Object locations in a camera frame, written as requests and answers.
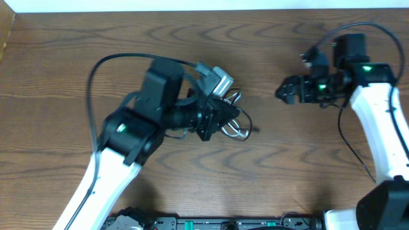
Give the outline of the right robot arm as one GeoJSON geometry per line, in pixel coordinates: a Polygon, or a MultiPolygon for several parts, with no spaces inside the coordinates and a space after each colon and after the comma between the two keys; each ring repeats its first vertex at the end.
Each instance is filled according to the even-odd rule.
{"type": "Polygon", "coordinates": [[[355,111],[371,150],[376,187],[355,207],[323,214],[324,229],[408,229],[408,124],[403,116],[395,79],[387,63],[372,63],[363,34],[334,39],[331,74],[324,53],[316,47],[304,54],[309,75],[284,79],[276,97],[286,104],[326,107],[345,99],[355,111]]]}

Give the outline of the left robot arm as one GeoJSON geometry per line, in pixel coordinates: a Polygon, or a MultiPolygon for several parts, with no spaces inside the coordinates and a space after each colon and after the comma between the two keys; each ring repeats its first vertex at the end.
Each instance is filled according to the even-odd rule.
{"type": "Polygon", "coordinates": [[[224,95],[233,79],[218,67],[152,56],[140,91],[129,93],[96,129],[91,95],[86,95],[92,155],[85,175],[57,221],[56,229],[100,229],[128,184],[163,143],[167,130],[183,130],[202,141],[239,114],[224,95]]]}

